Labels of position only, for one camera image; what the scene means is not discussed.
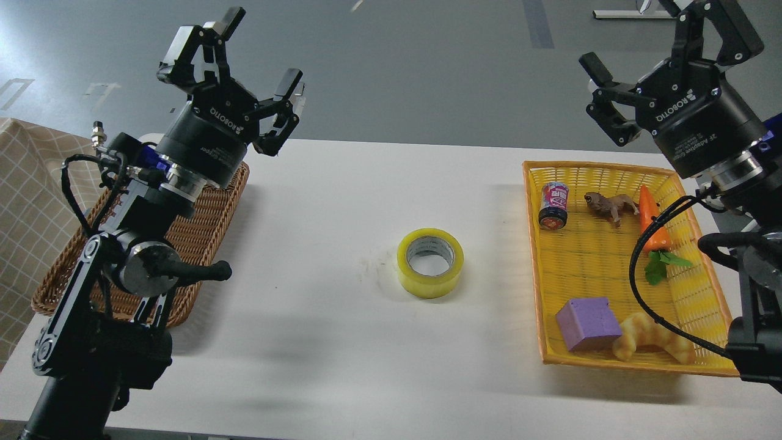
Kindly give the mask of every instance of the toy carrot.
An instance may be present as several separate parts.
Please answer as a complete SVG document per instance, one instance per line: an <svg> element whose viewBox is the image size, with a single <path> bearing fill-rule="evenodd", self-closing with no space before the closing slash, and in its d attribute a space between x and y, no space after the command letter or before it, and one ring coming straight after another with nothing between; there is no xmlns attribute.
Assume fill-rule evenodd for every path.
<svg viewBox="0 0 782 440"><path fill-rule="evenodd" d="M651 192L646 185L640 186L638 211L640 231L641 233L644 233L646 228L651 224L653 220L652 217L658 217L660 215L660 208L657 207L657 202L655 202L655 198L651 195ZM648 254L651 251L669 251L671 243L671 236L668 235L668 231L666 231L665 226L663 226L646 242L644 245L644 252Z"/></svg>
<svg viewBox="0 0 782 440"><path fill-rule="evenodd" d="M649 188L644 185L640 187L638 211L640 232L644 233L646 228L654 221L652 217L660 215L660 208L657 206L657 202L655 202ZM692 263L689 261L670 252L672 244L671 236L665 230L665 226L663 226L644 245L644 252L649 254L649 264L646 265L644 271L646 272L646 280L652 286L660 283L667 277L667 271L665 270L667 265L692 266Z"/></svg>

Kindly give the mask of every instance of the robotic arm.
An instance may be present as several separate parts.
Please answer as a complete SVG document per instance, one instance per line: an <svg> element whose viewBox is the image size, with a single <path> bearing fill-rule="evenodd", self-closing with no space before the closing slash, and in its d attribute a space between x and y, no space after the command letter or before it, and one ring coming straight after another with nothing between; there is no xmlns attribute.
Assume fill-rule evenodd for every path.
<svg viewBox="0 0 782 440"><path fill-rule="evenodd" d="M20 438L102 438L109 413L127 405L130 388L151 389L171 364L166 324L176 288L231 276L225 261L208 267L183 263L164 237L178 215L192 215L207 183L228 185L248 144L274 156L299 123L290 99L300 70L289 69L274 96L262 101L231 78L225 43L244 15L244 9L231 8L222 21L179 29L157 77L186 92L188 102L154 150L124 133L105 143L96 123L95 157L63 164L63 192L89 238L35 343L33 370L49 379ZM198 48L204 61L217 65L217 72L204 72L203 81L195 80L192 64ZM275 117L272 129L260 133L260 120L267 117ZM72 160L98 164L113 188L92 225L68 197ZM119 193L113 215L101 225ZM104 313L90 302L96 282L107 303ZM130 322L111 316L109 283L142 297Z"/></svg>
<svg viewBox="0 0 782 440"><path fill-rule="evenodd" d="M709 234L698 246L739 275L744 316L731 324L724 355L743 380L782 392L782 160L778 139L725 75L763 43L735 0L660 3L676 17L671 56L635 85L614 81L593 52L582 56L598 86L586 112L619 146L648 130L679 176L708 177L726 207L742 207L757 221L758 233ZM705 20L723 40L716 60L703 58ZM634 107L636 119L625 119L614 103Z"/></svg>

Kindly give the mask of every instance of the purple foam cube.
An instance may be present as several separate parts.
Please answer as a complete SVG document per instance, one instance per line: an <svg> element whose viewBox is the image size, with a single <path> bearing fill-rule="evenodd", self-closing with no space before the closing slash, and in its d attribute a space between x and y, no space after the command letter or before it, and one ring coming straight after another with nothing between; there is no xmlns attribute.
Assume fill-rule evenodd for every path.
<svg viewBox="0 0 782 440"><path fill-rule="evenodd" d="M574 298L557 312L559 330L569 352L602 350L622 336L608 298Z"/></svg>

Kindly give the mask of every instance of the checkered cloth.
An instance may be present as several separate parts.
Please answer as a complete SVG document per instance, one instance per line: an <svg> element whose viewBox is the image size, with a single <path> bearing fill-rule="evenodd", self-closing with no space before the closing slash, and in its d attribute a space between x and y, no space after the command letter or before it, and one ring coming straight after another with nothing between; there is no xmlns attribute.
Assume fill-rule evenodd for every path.
<svg viewBox="0 0 782 440"><path fill-rule="evenodd" d="M60 189L63 160L89 139L0 117L0 370L33 316L30 299L79 224ZM94 164L69 166L82 209L95 204Z"/></svg>

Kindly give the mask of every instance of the roll of tape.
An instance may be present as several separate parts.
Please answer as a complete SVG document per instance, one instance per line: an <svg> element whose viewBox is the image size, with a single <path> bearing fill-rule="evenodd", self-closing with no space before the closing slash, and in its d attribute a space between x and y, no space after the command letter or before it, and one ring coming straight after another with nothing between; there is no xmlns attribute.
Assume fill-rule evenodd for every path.
<svg viewBox="0 0 782 440"><path fill-rule="evenodd" d="M439 275L416 272L410 261L422 255L439 255L448 263L448 270ZM449 233L435 228L407 234L396 250L399 281L405 290L419 298L439 298L451 292L459 282L464 263L465 254L459 242Z"/></svg>

